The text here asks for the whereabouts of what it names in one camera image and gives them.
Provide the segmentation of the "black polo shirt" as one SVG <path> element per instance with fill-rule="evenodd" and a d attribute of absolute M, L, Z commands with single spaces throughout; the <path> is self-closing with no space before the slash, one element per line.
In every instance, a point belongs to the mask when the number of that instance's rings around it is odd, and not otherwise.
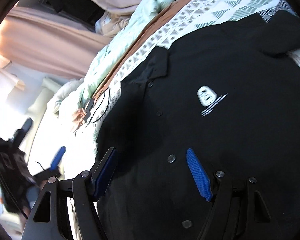
<path fill-rule="evenodd" d="M 257 13 L 155 47 L 121 82 L 97 151 L 118 152 L 109 239 L 300 239 L 300 18 Z M 210 178 L 207 202 L 186 152 Z"/>

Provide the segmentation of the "cream padded headboard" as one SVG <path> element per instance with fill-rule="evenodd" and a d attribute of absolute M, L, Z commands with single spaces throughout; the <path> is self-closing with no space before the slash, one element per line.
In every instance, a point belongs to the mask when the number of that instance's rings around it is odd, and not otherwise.
<path fill-rule="evenodd" d="M 43 78 L 39 95 L 37 96 L 34 103 L 27 109 L 26 115 L 32 119 L 33 125 L 26 136 L 26 142 L 25 142 L 26 162 L 29 161 L 33 141 L 35 139 L 42 118 L 46 112 L 47 103 L 52 99 L 52 97 L 57 93 L 57 91 L 61 87 L 62 86 L 59 83 L 53 81 L 51 78 L 49 77 Z"/>

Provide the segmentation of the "patterned beige cloth pile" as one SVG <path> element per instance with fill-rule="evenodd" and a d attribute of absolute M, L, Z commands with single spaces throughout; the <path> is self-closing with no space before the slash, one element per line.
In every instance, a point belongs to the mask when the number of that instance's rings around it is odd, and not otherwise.
<path fill-rule="evenodd" d="M 106 11 L 95 23 L 95 33 L 113 38 L 126 27 L 131 15 L 116 15 Z"/>

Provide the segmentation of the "white patterned bed blanket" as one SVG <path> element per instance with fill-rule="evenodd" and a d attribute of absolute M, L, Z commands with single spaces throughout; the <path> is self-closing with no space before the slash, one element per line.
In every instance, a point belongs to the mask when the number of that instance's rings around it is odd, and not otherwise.
<path fill-rule="evenodd" d="M 96 106 L 87 124 L 96 139 L 105 116 L 121 95 L 121 81 L 140 65 L 154 47 L 168 49 L 174 41 L 195 30 L 226 21 L 238 21 L 258 13 L 265 22 L 279 10 L 296 11 L 286 0 L 191 0 L 155 32 L 145 35 L 127 55 L 109 82 L 95 94 Z"/>

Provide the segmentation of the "mint green duvet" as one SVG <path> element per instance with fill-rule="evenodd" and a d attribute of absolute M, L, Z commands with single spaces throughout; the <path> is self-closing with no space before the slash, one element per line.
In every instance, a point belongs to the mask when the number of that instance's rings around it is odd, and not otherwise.
<path fill-rule="evenodd" d="M 48 102 L 47 110 L 58 114 L 62 101 L 68 96 L 75 107 L 83 107 L 146 25 L 174 1 L 176 0 L 142 0 L 128 24 L 95 56 L 86 76 L 79 80 L 72 79 L 63 85 Z"/>

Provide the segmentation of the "orange rust bed sheet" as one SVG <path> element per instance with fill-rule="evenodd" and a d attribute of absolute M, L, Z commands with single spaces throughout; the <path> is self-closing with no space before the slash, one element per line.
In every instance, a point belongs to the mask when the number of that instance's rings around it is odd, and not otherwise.
<path fill-rule="evenodd" d="M 97 90 L 94 92 L 94 94 L 91 96 L 89 100 L 92 100 L 93 102 L 96 100 L 95 94 L 98 93 L 101 90 L 101 88 L 103 88 L 109 82 L 109 79 L 114 75 L 116 69 L 121 64 L 123 59 L 125 59 L 127 55 L 131 53 L 132 50 L 136 48 L 138 44 L 141 43 L 141 40 L 145 38 L 146 34 L 158 30 L 161 26 L 163 26 L 166 22 L 168 22 L 174 16 L 174 14 L 176 14 L 189 1 L 190 0 L 176 0 L 172 2 L 168 7 L 163 9 L 157 16 L 155 16 L 155 18 L 151 20 L 149 24 L 147 24 L 146 27 L 143 29 L 143 31 L 139 34 L 136 41 L 134 41 L 133 44 L 129 47 L 128 51 L 125 52 L 124 55 L 121 57 L 121 59 L 119 59 L 119 61 L 115 64 L 113 69 L 102 81 L 102 83 L 99 85 L 99 87 L 97 88 Z M 85 102 L 83 107 L 81 108 L 75 107 L 75 110 L 68 117 L 68 121 L 71 122 L 71 128 L 74 131 L 77 130 L 80 126 L 82 126 L 85 123 L 85 118 L 88 116 L 88 114 L 86 113 L 86 109 L 89 100 Z"/>

